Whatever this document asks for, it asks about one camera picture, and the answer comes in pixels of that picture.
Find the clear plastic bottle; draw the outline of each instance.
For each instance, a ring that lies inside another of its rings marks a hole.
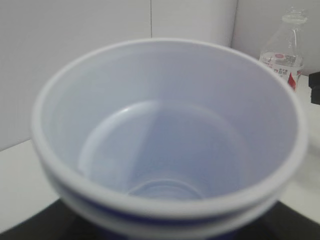
[[[280,28],[260,53],[260,62],[273,69],[294,90],[304,66],[300,35],[306,21],[303,9],[290,8],[282,17]]]

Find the white plastic cup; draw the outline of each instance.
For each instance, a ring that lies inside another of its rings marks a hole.
[[[294,92],[255,59],[191,40],[89,53],[41,91],[32,139],[61,198],[143,239],[214,237],[277,200],[307,146]]]

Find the bottle neck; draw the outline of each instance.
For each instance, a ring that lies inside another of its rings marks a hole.
[[[288,43],[288,48],[292,49],[294,55],[300,55],[302,24],[283,21],[278,36],[283,36]]]

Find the black object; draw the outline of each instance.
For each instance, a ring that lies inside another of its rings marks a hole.
[[[320,105],[320,71],[309,75],[309,87],[311,88],[311,103]]]
[[[320,105],[320,85],[311,89],[311,103]]]
[[[320,85],[320,71],[309,75],[309,87],[314,88]]]

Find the table surface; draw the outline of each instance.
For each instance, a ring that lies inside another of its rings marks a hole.
[[[280,201],[320,224],[320,105],[310,103],[310,93],[308,77],[302,76],[297,95],[308,119],[309,149]],[[47,182],[30,140],[0,151],[0,192],[0,233],[59,198]]]

